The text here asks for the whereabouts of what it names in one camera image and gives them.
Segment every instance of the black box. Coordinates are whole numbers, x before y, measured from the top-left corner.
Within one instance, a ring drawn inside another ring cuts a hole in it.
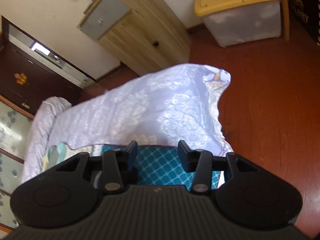
[[[289,0],[289,7],[320,46],[320,0]]]

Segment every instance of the plastic storage box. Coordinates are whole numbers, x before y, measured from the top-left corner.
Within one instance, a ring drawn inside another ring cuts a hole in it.
[[[195,14],[221,47],[281,35],[279,0],[196,0]]]

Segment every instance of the metal bolt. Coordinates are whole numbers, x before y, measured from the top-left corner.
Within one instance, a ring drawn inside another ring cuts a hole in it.
[[[195,184],[193,186],[193,190],[199,193],[206,192],[208,189],[208,186],[205,184]]]
[[[119,183],[110,182],[104,185],[104,188],[108,191],[116,191],[121,188],[121,185]]]

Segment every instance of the baseboard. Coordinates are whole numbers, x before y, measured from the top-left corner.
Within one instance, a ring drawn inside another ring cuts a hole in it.
[[[203,23],[200,23],[200,24],[197,24],[196,26],[187,28],[187,32],[191,35],[191,34],[199,32],[199,31],[206,30],[206,29],[207,29],[207,27]]]
[[[108,73],[104,74],[103,76],[97,78],[97,83],[106,79],[107,77],[114,75],[115,73],[118,73],[119,71],[122,71],[124,68],[127,68],[127,65],[120,61],[119,66],[115,67],[113,70],[109,71]]]

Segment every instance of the blue diamond pattern fabric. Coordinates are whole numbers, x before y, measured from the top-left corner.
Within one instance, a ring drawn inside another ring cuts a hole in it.
[[[104,145],[102,152],[124,147]],[[178,150],[174,147],[139,146],[134,166],[138,171],[138,185],[185,185],[190,190],[195,172],[185,172]],[[211,189],[219,182],[219,171],[212,172]]]

